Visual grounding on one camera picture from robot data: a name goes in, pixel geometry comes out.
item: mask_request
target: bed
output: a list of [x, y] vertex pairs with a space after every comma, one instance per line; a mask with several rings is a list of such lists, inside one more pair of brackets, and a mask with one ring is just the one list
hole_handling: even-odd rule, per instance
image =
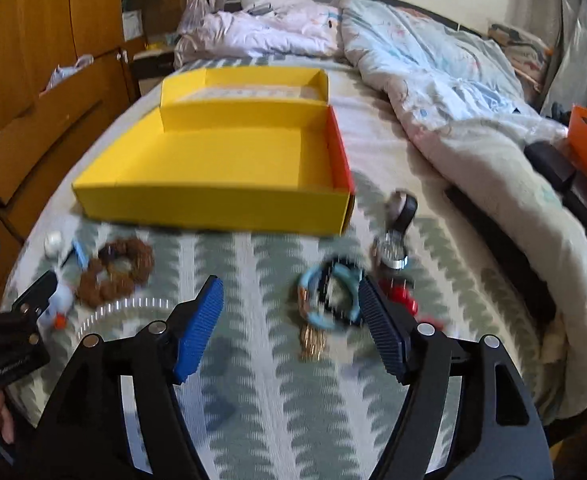
[[[369, 266], [374, 237], [384, 230], [384, 203], [409, 189], [419, 210], [409, 229], [410, 272], [421, 312], [454, 337], [497, 335], [529, 387], [544, 420], [563, 398], [563, 363], [543, 365], [541, 334], [519, 293], [504, 277], [474, 228], [445, 196], [449, 182], [409, 140], [383, 88], [363, 82], [344, 60], [270, 55], [207, 59], [180, 70], [256, 65], [316, 66], [330, 79], [357, 194], [343, 237], [311, 238], [259, 233], [181, 232], [93, 222], [83, 217], [71, 190], [74, 178], [129, 126], [160, 102], [160, 88], [120, 116], [67, 174], [40, 215], [10, 275], [8, 307], [34, 279], [52, 268], [45, 235], [60, 230], [89, 253], [104, 242], [136, 234], [154, 247], [156, 267], [139, 297], [175, 304], [192, 298], [209, 274], [226, 285], [226, 307], [197, 374], [176, 393], [194, 445], [211, 478], [368, 478], [387, 442], [405, 390], [388, 375], [366, 329], [333, 335], [318, 363], [301, 362], [292, 288], [310, 265], [342, 254]], [[67, 264], [63, 280], [77, 283]], [[108, 336], [135, 333], [157, 312], [138, 311], [126, 322], [103, 324]], [[13, 400], [36, 424], [92, 313], [79, 306], [65, 330], [46, 344], [52, 360], [10, 388]], [[455, 427], [460, 384], [451, 380], [430, 470], [446, 460]], [[136, 427], [130, 383], [123, 383], [134, 465], [148, 470]], [[242, 446], [244, 452], [237, 452]]]

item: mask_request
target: white duvet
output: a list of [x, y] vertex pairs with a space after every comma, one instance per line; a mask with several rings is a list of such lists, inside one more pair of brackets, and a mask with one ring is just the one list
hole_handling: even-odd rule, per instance
[[[587, 408], [587, 237], [523, 155], [566, 129], [525, 104], [496, 44], [369, 0], [339, 0], [345, 56], [387, 92], [410, 139], [547, 282], [568, 341], [560, 418]], [[517, 108], [521, 113], [513, 113]]]
[[183, 35], [174, 49], [175, 68], [194, 59], [260, 57], [269, 54], [334, 57], [342, 54], [339, 13], [311, 3], [251, 16], [216, 12]]

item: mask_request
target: brown scrunchie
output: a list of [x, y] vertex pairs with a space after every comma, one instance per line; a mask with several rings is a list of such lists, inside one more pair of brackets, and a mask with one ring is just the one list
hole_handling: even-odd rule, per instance
[[[132, 265], [129, 272], [118, 272], [113, 263], [127, 258]], [[139, 238], [119, 239], [104, 245], [97, 258], [91, 258], [87, 270], [80, 276], [76, 290], [78, 299], [91, 308], [97, 308], [108, 301], [131, 296], [136, 285], [147, 282], [154, 269], [154, 252]], [[98, 275], [106, 270], [108, 280], [98, 283]]]

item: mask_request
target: watch face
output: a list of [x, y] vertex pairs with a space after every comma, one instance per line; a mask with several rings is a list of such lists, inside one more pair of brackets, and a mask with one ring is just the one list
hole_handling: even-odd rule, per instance
[[409, 261], [404, 238], [395, 231], [389, 231], [384, 238], [378, 239], [376, 254], [382, 265], [393, 270], [404, 269]]

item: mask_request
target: gray curtain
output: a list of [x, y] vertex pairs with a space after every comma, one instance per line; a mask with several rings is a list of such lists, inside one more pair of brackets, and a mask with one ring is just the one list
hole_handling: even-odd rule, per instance
[[562, 0], [562, 26], [561, 62], [542, 105], [544, 116], [554, 103], [565, 110], [574, 104], [587, 108], [587, 0]]

